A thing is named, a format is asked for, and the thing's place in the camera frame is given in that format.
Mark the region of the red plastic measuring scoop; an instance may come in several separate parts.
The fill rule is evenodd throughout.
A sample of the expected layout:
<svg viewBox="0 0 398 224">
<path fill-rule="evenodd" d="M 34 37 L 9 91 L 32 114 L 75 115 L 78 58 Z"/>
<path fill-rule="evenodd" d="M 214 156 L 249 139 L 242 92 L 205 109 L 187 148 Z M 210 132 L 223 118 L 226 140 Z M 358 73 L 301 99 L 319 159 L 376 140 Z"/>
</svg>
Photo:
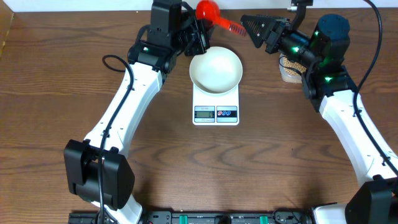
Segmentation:
<svg viewBox="0 0 398 224">
<path fill-rule="evenodd" d="M 241 24 L 221 17 L 220 9 L 214 1 L 201 0 L 196 6 L 195 13 L 197 19 L 207 20 L 213 26 L 219 26 L 237 35 L 246 35 L 246 30 Z"/>
</svg>

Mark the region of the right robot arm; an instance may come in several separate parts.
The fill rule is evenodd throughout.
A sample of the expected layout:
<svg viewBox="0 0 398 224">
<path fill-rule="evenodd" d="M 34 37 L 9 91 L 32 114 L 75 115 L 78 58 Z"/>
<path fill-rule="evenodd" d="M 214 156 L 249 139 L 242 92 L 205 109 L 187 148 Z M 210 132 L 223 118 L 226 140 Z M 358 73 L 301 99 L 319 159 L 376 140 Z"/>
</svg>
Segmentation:
<svg viewBox="0 0 398 224">
<path fill-rule="evenodd" d="M 310 1 L 294 1 L 293 20 L 249 16 L 241 24 L 255 47 L 280 53 L 305 68 L 302 90 L 315 111 L 332 127 L 354 168 L 359 190 L 346 204 L 310 209 L 302 223 L 396 223 L 397 155 L 369 117 L 359 91 L 343 65 L 350 25 L 337 14 L 322 16 L 308 36 L 299 31 Z"/>
</svg>

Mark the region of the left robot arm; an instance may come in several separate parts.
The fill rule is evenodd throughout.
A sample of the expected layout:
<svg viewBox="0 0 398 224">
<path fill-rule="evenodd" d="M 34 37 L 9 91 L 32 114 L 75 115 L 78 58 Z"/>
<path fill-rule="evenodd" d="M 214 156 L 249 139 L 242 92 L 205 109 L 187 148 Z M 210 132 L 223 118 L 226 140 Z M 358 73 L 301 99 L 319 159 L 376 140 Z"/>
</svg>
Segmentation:
<svg viewBox="0 0 398 224">
<path fill-rule="evenodd" d="M 150 24 L 139 29 L 123 80 L 84 140 L 70 140 L 63 156 L 69 191 L 95 204 L 96 213 L 72 213 L 70 223 L 139 223 L 143 208 L 132 196 L 135 176 L 127 161 L 133 135 L 179 55 L 204 54 L 209 28 L 185 1 L 154 1 Z"/>
</svg>

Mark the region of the white ceramic bowl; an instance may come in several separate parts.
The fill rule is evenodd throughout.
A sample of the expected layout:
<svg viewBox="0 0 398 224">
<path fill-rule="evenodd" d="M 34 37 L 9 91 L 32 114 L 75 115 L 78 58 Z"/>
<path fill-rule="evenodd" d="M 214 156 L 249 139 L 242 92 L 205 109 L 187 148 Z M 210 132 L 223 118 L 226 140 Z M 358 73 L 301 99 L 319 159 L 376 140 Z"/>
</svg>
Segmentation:
<svg viewBox="0 0 398 224">
<path fill-rule="evenodd" d="M 189 74 L 192 83 L 201 91 L 221 95 L 239 85 L 243 65 L 232 50 L 210 47 L 205 54 L 193 57 Z"/>
</svg>

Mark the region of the white digital kitchen scale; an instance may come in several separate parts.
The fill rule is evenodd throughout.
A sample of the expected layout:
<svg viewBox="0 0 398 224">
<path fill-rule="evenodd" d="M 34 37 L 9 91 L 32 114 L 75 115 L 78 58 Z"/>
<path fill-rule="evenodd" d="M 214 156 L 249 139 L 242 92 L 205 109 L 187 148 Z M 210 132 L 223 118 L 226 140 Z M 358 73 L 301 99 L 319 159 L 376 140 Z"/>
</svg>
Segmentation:
<svg viewBox="0 0 398 224">
<path fill-rule="evenodd" d="M 197 126 L 237 126 L 240 122 L 239 88 L 222 94 L 193 86 L 192 123 Z"/>
</svg>

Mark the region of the clear plastic container of beans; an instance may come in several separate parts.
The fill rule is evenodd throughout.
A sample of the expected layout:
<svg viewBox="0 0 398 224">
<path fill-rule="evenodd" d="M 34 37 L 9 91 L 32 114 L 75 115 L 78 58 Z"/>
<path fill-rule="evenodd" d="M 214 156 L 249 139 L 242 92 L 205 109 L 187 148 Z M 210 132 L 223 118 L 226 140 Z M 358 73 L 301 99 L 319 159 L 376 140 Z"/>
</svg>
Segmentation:
<svg viewBox="0 0 398 224">
<path fill-rule="evenodd" d="M 283 54 L 279 55 L 279 69 L 282 80 L 294 84 L 302 83 L 302 74 L 307 70 L 301 64 L 291 62 Z"/>
</svg>

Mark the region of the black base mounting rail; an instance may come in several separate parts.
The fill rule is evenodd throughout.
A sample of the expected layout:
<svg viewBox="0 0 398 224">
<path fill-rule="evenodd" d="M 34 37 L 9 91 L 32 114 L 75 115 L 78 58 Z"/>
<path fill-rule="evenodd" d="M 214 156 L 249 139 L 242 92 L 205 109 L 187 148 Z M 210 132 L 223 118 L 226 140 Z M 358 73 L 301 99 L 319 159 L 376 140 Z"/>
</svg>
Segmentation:
<svg viewBox="0 0 398 224">
<path fill-rule="evenodd" d="M 146 224 L 295 224 L 311 223 L 310 215 L 302 212 L 270 213 L 172 213 L 148 212 L 139 223 Z"/>
</svg>

